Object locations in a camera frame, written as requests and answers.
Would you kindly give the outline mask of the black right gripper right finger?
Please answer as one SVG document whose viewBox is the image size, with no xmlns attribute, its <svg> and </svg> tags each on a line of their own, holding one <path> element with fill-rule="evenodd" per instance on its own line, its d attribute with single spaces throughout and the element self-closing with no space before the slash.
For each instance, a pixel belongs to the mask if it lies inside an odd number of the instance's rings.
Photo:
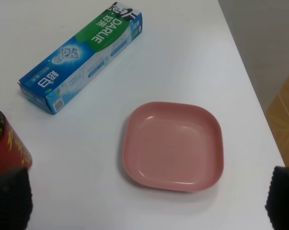
<svg viewBox="0 0 289 230">
<path fill-rule="evenodd" d="M 273 229 L 289 230 L 289 167 L 274 168 L 265 208 Z"/>
</svg>

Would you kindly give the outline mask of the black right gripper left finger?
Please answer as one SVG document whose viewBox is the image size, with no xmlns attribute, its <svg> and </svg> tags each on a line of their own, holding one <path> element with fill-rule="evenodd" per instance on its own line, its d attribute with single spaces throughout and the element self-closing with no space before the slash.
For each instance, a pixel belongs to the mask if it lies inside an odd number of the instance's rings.
<svg viewBox="0 0 289 230">
<path fill-rule="evenodd" d="M 32 191 L 25 167 L 0 175 L 0 230 L 24 230 L 33 211 Z"/>
</svg>

